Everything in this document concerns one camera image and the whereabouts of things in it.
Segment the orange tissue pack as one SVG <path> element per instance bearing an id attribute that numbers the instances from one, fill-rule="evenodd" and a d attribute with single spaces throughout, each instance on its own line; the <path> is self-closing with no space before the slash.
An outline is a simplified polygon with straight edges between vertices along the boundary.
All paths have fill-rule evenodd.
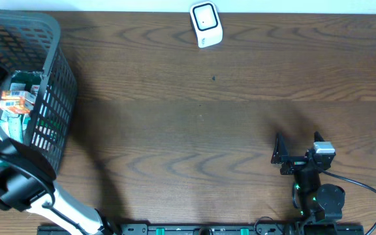
<path id="1" fill-rule="evenodd" d="M 1 99 L 3 100 L 19 100 L 24 99 L 31 104 L 35 104 L 36 96 L 28 91 L 2 91 Z"/>
<path id="2" fill-rule="evenodd" d="M 0 109 L 13 114 L 29 114 L 34 105 L 27 100 L 0 100 Z"/>

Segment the green white gloves packet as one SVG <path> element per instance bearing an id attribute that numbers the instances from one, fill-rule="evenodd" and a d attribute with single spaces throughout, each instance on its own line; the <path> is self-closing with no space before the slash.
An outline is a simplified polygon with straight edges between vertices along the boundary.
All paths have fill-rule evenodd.
<path id="1" fill-rule="evenodd" d="M 11 91 L 28 91 L 37 94 L 42 82 L 42 72 L 27 72 L 17 70 L 14 72 L 10 82 Z"/>

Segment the light green wipes packet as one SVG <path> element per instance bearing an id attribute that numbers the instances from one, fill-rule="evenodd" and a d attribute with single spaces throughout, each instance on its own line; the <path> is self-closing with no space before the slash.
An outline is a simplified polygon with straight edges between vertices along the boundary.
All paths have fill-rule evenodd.
<path id="1" fill-rule="evenodd" d="M 29 114 L 11 114 L 3 112 L 0 118 L 0 126 L 9 137 L 23 143 L 25 131 L 30 120 Z"/>

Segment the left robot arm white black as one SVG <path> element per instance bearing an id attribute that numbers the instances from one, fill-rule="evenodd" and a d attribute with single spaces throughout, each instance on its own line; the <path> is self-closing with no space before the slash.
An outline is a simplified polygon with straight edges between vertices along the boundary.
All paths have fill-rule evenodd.
<path id="1" fill-rule="evenodd" d="M 41 215 L 70 234 L 121 234 L 99 210 L 82 204 L 58 184 L 56 168 L 61 158 L 71 113 L 76 101 L 76 81 L 41 79 L 37 95 L 23 91 L 3 100 L 8 71 L 0 66 L 0 102 L 28 112 L 30 120 L 21 141 L 0 126 L 0 210 Z"/>

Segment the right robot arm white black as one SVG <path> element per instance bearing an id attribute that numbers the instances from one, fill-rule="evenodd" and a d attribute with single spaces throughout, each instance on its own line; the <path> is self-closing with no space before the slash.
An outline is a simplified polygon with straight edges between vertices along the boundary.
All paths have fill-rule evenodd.
<path id="1" fill-rule="evenodd" d="M 314 223 L 342 218 L 344 190 L 337 185 L 322 184 L 320 179 L 320 174 L 331 167 L 335 156 L 332 143 L 325 141 L 319 132 L 314 133 L 313 146 L 300 156 L 289 154 L 281 133 L 275 136 L 271 163 L 281 166 L 280 174 L 294 176 L 294 206 Z"/>

